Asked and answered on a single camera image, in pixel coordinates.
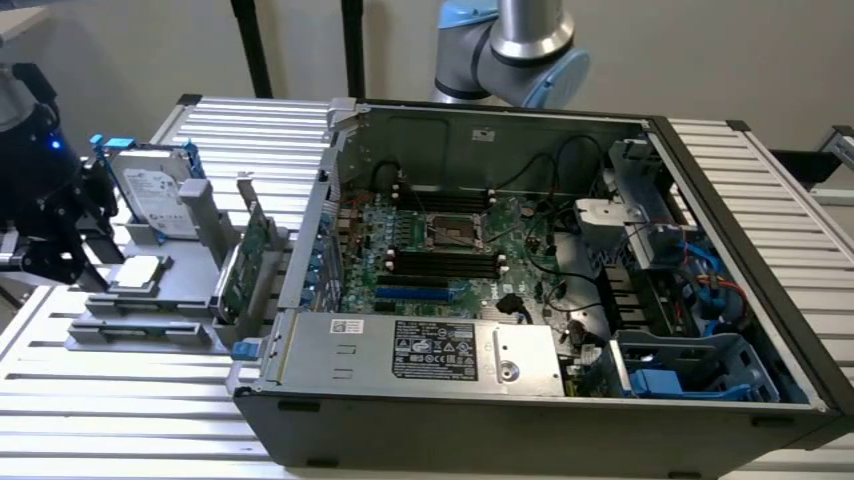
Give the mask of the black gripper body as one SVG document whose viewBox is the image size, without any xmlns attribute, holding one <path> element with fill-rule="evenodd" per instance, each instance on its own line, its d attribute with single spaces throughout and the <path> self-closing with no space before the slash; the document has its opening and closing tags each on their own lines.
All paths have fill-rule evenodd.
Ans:
<svg viewBox="0 0 854 480">
<path fill-rule="evenodd" d="M 36 64 L 1 65 L 1 229 L 79 243 L 81 163 L 61 131 L 56 97 Z"/>
</svg>

